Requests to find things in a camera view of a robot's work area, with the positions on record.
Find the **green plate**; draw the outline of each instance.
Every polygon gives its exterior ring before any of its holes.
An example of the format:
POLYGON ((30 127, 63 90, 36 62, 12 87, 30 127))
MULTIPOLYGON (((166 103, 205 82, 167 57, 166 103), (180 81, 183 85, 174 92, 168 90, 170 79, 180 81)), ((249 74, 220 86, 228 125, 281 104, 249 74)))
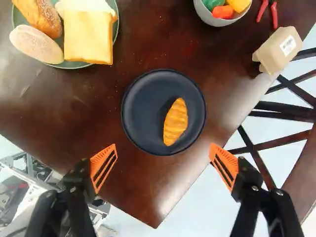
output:
MULTIPOLYGON (((58 2, 58 0, 51 0, 52 4, 55 5, 55 3, 58 2)), ((118 36, 119 32, 119 10, 118 6, 115 0, 106 0, 106 2, 109 4, 111 8, 114 9, 114 11, 118 15, 118 20, 113 24, 113 44, 118 36)), ((29 25, 28 21, 24 18, 22 13, 13 5, 12 8, 12 24, 13 28, 15 28, 18 25, 29 25)), ((64 50, 64 31, 60 38, 54 39, 56 43, 64 50)), ((55 67, 55 68, 62 68, 62 69, 77 69, 77 68, 84 68, 92 65, 91 63, 85 63, 85 62, 69 62, 64 61, 60 64, 49 64, 45 63, 49 66, 55 67)))

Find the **red scissors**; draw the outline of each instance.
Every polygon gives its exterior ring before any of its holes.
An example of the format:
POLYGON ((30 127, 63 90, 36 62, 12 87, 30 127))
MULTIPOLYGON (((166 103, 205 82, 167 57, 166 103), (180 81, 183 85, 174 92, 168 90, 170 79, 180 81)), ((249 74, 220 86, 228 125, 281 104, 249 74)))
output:
POLYGON ((273 28, 277 29, 277 2, 275 0, 263 0, 258 16, 257 16, 257 22, 260 22, 262 14, 266 10, 267 6, 270 5, 271 13, 272 13, 272 19, 273 19, 273 28))

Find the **orange gripper pad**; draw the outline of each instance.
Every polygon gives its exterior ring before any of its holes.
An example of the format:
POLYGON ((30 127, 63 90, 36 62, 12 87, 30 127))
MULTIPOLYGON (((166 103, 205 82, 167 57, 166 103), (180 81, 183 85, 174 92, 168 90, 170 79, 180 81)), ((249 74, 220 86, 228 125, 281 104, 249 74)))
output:
POLYGON ((90 158, 90 175, 96 194, 99 193, 117 159, 118 154, 115 144, 108 146, 90 158))
POLYGON ((210 145, 209 158, 229 191, 232 192, 239 171, 238 158, 214 143, 210 145))

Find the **black chair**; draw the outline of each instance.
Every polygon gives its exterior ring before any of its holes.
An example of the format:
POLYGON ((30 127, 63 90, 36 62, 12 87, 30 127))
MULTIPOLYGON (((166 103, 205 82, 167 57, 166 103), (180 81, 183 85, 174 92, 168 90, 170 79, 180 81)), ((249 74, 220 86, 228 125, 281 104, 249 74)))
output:
MULTIPOLYGON (((300 51, 293 61, 314 56, 316 56, 316 48, 306 49, 300 51)), ((255 109, 264 111, 252 111, 249 116, 314 123, 316 120, 316 98, 296 85, 297 83, 308 80, 314 76, 316 76, 316 69, 292 80, 288 80, 280 75, 277 78, 280 84, 271 87, 266 93, 269 94, 288 88, 295 95, 311 105, 312 108, 260 101, 255 109)), ((303 222, 313 209, 316 200, 316 161, 313 161, 314 157, 316 160, 316 126, 313 126, 310 130, 259 144, 253 144, 251 142, 242 126, 238 128, 238 132, 246 146, 229 150, 229 152, 236 156, 239 154, 250 153, 256 162, 259 171, 263 175, 263 179, 269 190, 275 188, 276 185, 258 151, 308 139, 299 159, 282 186, 282 189, 286 190, 291 195, 299 220, 303 222)))

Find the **bread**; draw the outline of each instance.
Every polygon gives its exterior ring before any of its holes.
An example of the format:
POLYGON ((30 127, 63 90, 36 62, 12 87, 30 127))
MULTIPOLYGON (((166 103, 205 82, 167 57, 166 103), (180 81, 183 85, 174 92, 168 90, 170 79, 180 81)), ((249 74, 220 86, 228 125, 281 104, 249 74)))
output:
POLYGON ((12 0, 31 26, 44 32, 52 39, 62 34, 62 25, 50 0, 12 0))
POLYGON ((113 64, 113 18, 102 11, 65 11, 65 60, 113 64))
POLYGON ((72 11, 106 11, 112 14, 113 21, 117 21, 118 15, 105 0, 60 0, 55 8, 61 18, 64 19, 65 10, 72 11))
POLYGON ((176 99, 163 124, 163 142, 171 146, 188 127, 188 109, 182 98, 176 99))
POLYGON ((64 55, 58 44, 32 26, 19 25, 9 35, 11 43, 22 53, 45 63, 59 64, 64 55))

